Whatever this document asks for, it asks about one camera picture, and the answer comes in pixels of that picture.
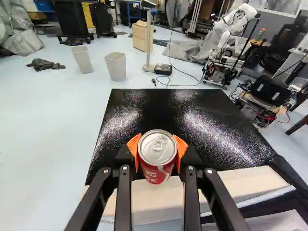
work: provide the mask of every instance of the black textured board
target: black textured board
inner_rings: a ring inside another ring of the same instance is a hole
[[[192,145],[217,171],[266,165],[275,151],[222,90],[112,90],[86,184],[112,167],[121,144],[163,129]],[[142,178],[140,169],[138,178]]]

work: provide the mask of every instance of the black chair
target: black chair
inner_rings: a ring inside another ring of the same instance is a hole
[[[289,50],[296,47],[308,32],[308,11],[300,10],[294,23],[284,24],[279,33],[265,48],[260,66],[271,73],[275,73],[290,55]]]

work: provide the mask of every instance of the white wastebasket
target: white wastebasket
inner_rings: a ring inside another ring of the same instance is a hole
[[[112,52],[105,56],[105,61],[112,80],[122,81],[126,78],[125,54]]]
[[[87,47],[85,46],[72,47],[72,53],[76,59],[80,71],[83,74],[91,73],[93,71]]]

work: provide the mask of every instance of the white robot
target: white robot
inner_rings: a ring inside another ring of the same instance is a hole
[[[236,35],[240,35],[248,21],[255,18],[256,14],[255,8],[244,3],[214,23],[204,42],[209,51],[208,62],[203,68],[204,83],[209,82],[226,88],[242,69],[244,61],[239,60],[239,55],[247,39]],[[235,46],[230,46],[230,42],[235,42]],[[242,55],[250,46],[248,43]]]

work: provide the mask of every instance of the soda can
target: soda can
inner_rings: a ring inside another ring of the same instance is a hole
[[[167,131],[155,129],[144,133],[138,142],[140,166],[151,184],[168,180],[175,164],[178,145]]]

